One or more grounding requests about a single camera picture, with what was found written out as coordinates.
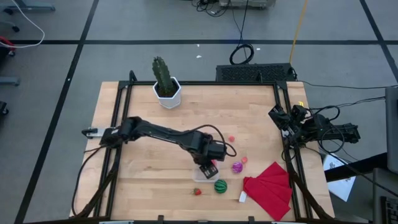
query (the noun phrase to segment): white hexagonal pot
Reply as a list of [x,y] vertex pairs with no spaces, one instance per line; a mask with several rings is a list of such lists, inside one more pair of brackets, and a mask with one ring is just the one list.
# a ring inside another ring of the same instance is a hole
[[178,90],[175,92],[173,97],[160,97],[156,92],[157,82],[152,87],[156,97],[159,99],[159,104],[164,106],[167,109],[175,108],[176,106],[178,106],[181,103],[181,86],[175,77],[171,77],[171,78],[172,78],[173,82],[178,87]]

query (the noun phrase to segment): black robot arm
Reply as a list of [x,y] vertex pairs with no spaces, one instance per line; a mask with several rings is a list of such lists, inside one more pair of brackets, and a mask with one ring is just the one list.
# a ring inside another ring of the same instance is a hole
[[200,166],[208,179],[218,173],[211,160],[224,161],[227,155],[226,145],[213,140],[210,134],[197,129],[176,131],[144,121],[137,116],[127,118],[119,127],[106,131],[100,144],[111,146],[117,142],[135,141],[143,136],[178,144],[191,154],[194,163]]

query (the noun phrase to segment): red napkin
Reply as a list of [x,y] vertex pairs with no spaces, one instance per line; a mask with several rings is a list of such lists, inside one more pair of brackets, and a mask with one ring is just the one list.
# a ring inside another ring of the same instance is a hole
[[276,221],[290,210],[289,175],[276,162],[256,178],[245,177],[243,190]]

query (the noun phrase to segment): green ball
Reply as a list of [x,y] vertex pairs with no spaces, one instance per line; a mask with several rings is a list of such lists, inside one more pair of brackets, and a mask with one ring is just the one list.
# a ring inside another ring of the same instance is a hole
[[214,189],[216,190],[217,193],[222,194],[224,192],[226,192],[227,189],[227,185],[225,180],[217,180],[214,183]]

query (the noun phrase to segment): wooden tabletop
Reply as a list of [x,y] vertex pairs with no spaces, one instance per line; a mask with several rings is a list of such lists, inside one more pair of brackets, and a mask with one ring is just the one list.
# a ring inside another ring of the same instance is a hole
[[[93,127],[109,127],[117,86],[117,82],[102,83]],[[288,88],[291,105],[301,101],[308,106],[302,83],[288,83]],[[177,145],[152,138],[129,142],[123,146],[111,218],[156,220],[158,215],[164,215],[165,220],[246,221],[248,216],[254,216],[256,221],[272,220],[251,198],[245,203],[239,203],[238,198],[243,188],[243,177],[256,177],[274,161],[286,168],[280,157],[280,131],[268,116],[274,106],[271,86],[183,86],[181,105],[172,110],[159,105],[151,86],[133,86],[128,116],[140,116],[151,123],[181,131],[212,124],[220,129],[224,137],[235,136],[233,146],[238,156],[226,157],[220,164],[220,178],[228,183],[228,190],[218,194],[213,184],[192,180],[192,158]],[[210,128],[201,131],[220,139]],[[98,147],[98,143],[99,139],[88,140],[86,149]],[[313,142],[307,146],[318,149]],[[93,156],[81,173],[75,200],[78,212],[98,188],[104,152],[103,149]],[[308,149],[301,152],[309,191],[325,211],[334,216],[320,156]],[[248,163],[242,173],[232,173],[232,163],[244,156],[248,158]],[[201,196],[192,194],[195,187],[201,189]],[[299,190],[297,192],[301,216],[304,217],[302,195]],[[106,192],[101,206],[102,215],[107,200]],[[282,220],[294,220],[291,201],[290,207],[292,209]]]

